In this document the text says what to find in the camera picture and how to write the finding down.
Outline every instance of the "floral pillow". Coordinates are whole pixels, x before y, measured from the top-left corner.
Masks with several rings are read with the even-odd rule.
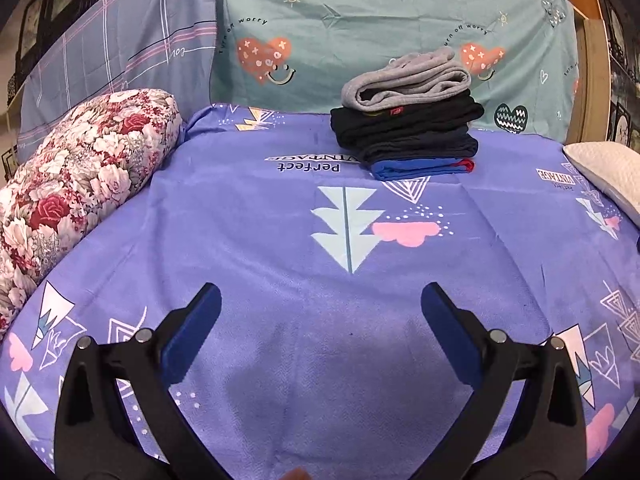
[[[27,298],[83,237],[136,194],[182,118],[162,90],[78,105],[0,190],[0,342]]]

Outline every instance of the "black folded clothes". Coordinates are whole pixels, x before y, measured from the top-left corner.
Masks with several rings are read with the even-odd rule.
[[[358,160],[367,166],[380,160],[412,158],[471,158],[478,152],[478,141],[459,126],[450,132],[424,132],[418,135],[366,144],[357,152]]]
[[[457,131],[483,114],[482,105],[474,101],[469,90],[465,90],[443,101],[405,105],[373,113],[334,108],[331,110],[331,128],[342,148],[361,152],[380,142],[422,137],[428,132]],[[447,155],[437,152],[434,156]]]

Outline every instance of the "wooden headboard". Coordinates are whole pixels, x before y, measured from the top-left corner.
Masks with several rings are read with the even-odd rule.
[[[606,140],[611,74],[609,44],[599,0],[569,0],[575,8],[580,82],[566,143]]]

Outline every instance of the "teal blanket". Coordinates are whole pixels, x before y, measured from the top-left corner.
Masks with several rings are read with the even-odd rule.
[[[563,141],[577,87],[567,0],[218,0],[212,102],[327,113],[353,77],[449,45],[475,127]]]

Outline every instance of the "stack of folded clothes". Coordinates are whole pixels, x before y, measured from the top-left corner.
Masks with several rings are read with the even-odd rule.
[[[408,54],[349,81],[331,110],[338,144],[379,180],[468,173],[478,142],[468,123],[484,114],[453,51]]]

